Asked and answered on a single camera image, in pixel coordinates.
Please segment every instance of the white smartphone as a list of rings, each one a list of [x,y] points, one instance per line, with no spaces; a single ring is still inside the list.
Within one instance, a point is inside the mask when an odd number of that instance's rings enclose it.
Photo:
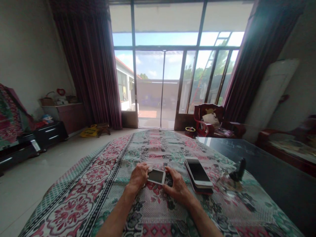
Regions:
[[[148,173],[148,181],[161,184],[165,183],[166,172],[161,170],[152,169],[152,172]]]
[[[213,183],[207,176],[203,166],[198,159],[185,159],[189,173],[198,188],[212,187]]]

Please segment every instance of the glass tabletop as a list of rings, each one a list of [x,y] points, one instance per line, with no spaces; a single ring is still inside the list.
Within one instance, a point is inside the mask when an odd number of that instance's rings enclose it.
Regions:
[[[242,139],[197,137],[197,140],[236,163],[245,158],[246,170],[293,223],[306,236],[314,234],[316,178]]]

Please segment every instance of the chair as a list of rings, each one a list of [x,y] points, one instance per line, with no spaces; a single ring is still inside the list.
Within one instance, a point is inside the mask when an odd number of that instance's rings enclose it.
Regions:
[[[294,136],[294,140],[281,140],[281,141],[272,141],[270,140],[270,136],[272,134],[287,134]],[[273,129],[265,129],[262,130],[256,141],[256,146],[265,150],[266,152],[274,155],[275,157],[289,163],[290,165],[302,170],[303,172],[316,177],[316,164],[311,162],[315,161],[315,154],[313,156],[306,157],[306,151],[311,150],[311,152],[315,151],[312,147],[310,147],[309,137],[314,137],[316,135],[316,115],[309,116],[299,127],[295,128],[289,132],[283,132]]]
[[[244,125],[236,122],[223,121],[224,107],[215,104],[200,104],[194,106],[194,120],[197,123],[196,130],[199,137],[227,138],[217,133],[212,124],[202,121],[202,117],[208,114],[210,109],[216,114],[222,128],[234,131],[234,135],[229,138],[242,138],[246,133]]]

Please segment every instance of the red wooden chair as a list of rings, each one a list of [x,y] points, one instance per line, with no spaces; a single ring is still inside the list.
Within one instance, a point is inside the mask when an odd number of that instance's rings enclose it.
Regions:
[[[234,135],[230,138],[242,138],[246,133],[244,125],[236,122],[223,121],[224,107],[215,104],[201,104],[194,106],[194,120],[197,122],[196,130],[199,137],[227,138],[216,133],[212,124],[202,121],[202,117],[208,114],[210,109],[213,109],[222,128],[234,131]]]
[[[308,142],[310,140],[308,139],[308,137],[316,134],[316,115],[309,116],[299,127],[289,132],[264,129],[259,133],[258,139],[256,141],[257,147],[260,147],[266,152],[302,170],[303,172],[316,177],[315,163],[312,163],[297,155],[290,154],[282,149],[278,149],[271,144],[272,141],[270,140],[270,136],[277,133],[292,135],[295,137],[295,141],[299,141],[301,143],[309,145]]]

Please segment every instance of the glass door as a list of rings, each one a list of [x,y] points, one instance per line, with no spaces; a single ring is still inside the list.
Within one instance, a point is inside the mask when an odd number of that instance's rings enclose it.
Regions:
[[[174,129],[183,51],[165,52],[161,128]]]
[[[136,51],[138,127],[174,129],[183,51]]]

